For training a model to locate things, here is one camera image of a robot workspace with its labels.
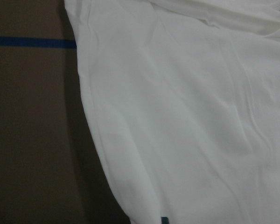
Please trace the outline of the white long-sleeve printed shirt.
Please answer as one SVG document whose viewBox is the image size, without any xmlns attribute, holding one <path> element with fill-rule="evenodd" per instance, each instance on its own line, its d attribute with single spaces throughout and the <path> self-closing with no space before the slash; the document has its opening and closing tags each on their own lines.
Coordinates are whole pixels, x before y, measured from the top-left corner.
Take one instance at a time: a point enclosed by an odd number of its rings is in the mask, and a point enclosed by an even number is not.
<svg viewBox="0 0 280 224">
<path fill-rule="evenodd" d="M 280 0 L 67 0 L 81 99 L 133 224 L 280 224 Z"/>
</svg>

